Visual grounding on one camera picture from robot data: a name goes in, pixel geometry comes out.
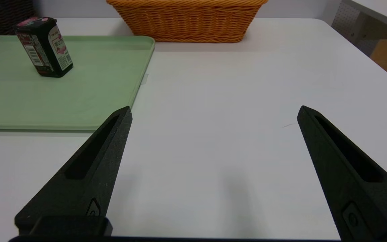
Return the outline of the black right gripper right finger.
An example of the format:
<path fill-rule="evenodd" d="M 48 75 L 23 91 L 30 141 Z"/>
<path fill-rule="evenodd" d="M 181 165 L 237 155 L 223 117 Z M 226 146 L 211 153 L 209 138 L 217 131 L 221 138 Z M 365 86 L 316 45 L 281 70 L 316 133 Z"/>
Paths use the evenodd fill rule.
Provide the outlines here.
<path fill-rule="evenodd" d="M 318 111 L 297 121 L 342 241 L 387 241 L 387 172 Z"/>

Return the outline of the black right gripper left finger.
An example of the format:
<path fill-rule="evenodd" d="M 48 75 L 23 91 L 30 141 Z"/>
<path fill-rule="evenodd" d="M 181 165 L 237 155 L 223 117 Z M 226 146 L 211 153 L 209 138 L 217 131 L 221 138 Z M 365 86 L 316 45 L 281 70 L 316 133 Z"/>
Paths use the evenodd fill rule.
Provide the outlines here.
<path fill-rule="evenodd" d="M 132 123 L 112 113 L 15 216 L 20 236 L 109 236 L 106 212 Z"/>

